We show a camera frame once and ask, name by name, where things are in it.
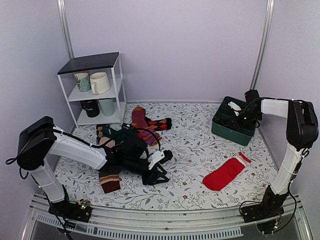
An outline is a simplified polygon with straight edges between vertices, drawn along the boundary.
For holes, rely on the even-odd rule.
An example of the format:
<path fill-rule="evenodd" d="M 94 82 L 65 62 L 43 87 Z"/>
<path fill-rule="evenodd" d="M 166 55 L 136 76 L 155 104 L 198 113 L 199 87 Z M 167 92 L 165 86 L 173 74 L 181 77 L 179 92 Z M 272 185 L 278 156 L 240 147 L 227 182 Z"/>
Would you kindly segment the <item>green divided organizer bin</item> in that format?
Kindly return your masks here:
<path fill-rule="evenodd" d="M 247 146 L 255 135 L 256 123 L 251 122 L 246 125 L 244 122 L 240 123 L 235 111 L 228 105 L 229 102 L 235 103 L 241 110 L 247 105 L 245 101 L 226 96 L 212 118 L 211 132 L 234 143 Z"/>

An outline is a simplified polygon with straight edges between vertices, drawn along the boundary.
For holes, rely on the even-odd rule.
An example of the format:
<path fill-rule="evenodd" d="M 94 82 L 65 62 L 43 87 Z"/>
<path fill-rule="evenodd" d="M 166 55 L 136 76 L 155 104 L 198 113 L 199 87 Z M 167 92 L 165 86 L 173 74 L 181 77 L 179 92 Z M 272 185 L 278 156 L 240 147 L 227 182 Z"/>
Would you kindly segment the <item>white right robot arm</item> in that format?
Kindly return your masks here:
<path fill-rule="evenodd" d="M 226 124 L 239 130 L 248 124 L 261 121 L 263 115 L 272 115 L 286 119 L 287 147 L 278 173 L 270 185 L 274 195 L 289 192 L 290 183 L 296 178 L 302 160 L 319 136 L 319 123 L 314 106 L 310 101 L 301 99 L 282 99 L 261 97 L 256 89 L 245 93 L 244 106 L 235 100 L 227 100 L 222 106 L 233 113 Z"/>

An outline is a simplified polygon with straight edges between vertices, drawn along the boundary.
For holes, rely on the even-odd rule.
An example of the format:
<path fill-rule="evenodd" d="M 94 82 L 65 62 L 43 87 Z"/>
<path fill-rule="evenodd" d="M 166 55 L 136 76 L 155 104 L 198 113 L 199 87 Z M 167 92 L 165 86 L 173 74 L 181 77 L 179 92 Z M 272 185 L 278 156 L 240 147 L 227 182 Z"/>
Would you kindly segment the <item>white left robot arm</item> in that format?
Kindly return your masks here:
<path fill-rule="evenodd" d="M 13 159 L 27 171 L 63 216 L 74 213 L 65 187 L 59 183 L 46 156 L 56 155 L 77 161 L 99 172 L 99 183 L 105 193 L 120 189 L 120 172 L 125 169 L 141 175 L 144 185 L 166 183 L 169 178 L 162 165 L 171 160 L 170 150 L 149 153 L 147 143 L 126 125 L 101 145 L 90 144 L 54 125 L 44 116 L 19 135 L 17 156 Z"/>

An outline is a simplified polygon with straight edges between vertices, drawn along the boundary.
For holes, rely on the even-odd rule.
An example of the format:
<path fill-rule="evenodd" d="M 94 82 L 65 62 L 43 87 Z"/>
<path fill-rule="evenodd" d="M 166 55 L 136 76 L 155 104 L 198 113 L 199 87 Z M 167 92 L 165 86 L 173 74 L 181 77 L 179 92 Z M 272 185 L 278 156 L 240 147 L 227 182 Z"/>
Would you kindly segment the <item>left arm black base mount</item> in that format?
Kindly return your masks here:
<path fill-rule="evenodd" d="M 77 202 L 70 202 L 66 188 L 62 187 L 64 199 L 57 203 L 50 203 L 48 212 L 64 219 L 88 223 L 93 210 L 90 207 L 90 201 L 81 199 Z"/>

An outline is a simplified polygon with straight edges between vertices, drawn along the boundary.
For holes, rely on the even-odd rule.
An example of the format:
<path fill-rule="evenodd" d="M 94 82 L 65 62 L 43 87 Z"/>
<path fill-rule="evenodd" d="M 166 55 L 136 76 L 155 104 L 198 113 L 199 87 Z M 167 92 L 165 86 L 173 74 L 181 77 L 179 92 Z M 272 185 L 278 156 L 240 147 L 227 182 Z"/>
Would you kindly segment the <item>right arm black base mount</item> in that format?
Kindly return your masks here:
<path fill-rule="evenodd" d="M 275 194 L 269 185 L 264 192 L 262 201 L 253 205 L 241 206 L 239 208 L 240 215 L 245 223 L 282 215 L 284 213 L 283 203 L 288 195 L 288 190 L 285 194 Z"/>

